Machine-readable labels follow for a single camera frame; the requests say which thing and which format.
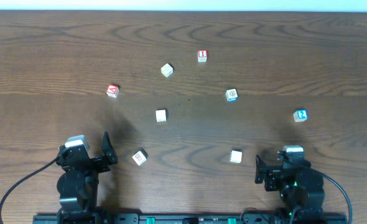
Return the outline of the blue number 2 block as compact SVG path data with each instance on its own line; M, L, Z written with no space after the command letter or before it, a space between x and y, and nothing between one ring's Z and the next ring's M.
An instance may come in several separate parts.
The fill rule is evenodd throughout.
M293 114L294 121L295 122L303 122L309 118L308 112L305 109L302 110L296 110Z

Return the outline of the red letter I block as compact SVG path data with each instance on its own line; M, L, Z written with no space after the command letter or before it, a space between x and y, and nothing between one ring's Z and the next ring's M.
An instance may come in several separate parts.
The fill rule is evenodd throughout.
M197 52L198 62L206 62L207 59L208 59L208 51L207 50L198 50L198 52Z

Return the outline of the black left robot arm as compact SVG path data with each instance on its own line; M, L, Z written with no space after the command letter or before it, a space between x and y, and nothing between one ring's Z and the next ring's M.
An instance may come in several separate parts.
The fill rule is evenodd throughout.
M84 135L68 138L59 147L56 164L65 173L57 181L61 209L57 223L113 223L105 209L97 206L99 174L110 171L118 163L109 134L103 134L102 155L91 158Z

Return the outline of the white block near right arm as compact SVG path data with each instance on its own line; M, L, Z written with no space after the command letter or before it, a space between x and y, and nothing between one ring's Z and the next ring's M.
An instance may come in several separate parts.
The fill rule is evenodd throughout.
M241 163L243 153L241 151L232 150L230 152L230 162L232 163Z

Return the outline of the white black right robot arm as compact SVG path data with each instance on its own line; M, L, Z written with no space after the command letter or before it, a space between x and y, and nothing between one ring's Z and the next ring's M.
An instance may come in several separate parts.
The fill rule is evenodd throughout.
M278 209L269 223L326 223L323 215L323 177L311 169L303 152L278 152L282 165L268 166L256 156L255 183L267 192L278 191L286 208Z

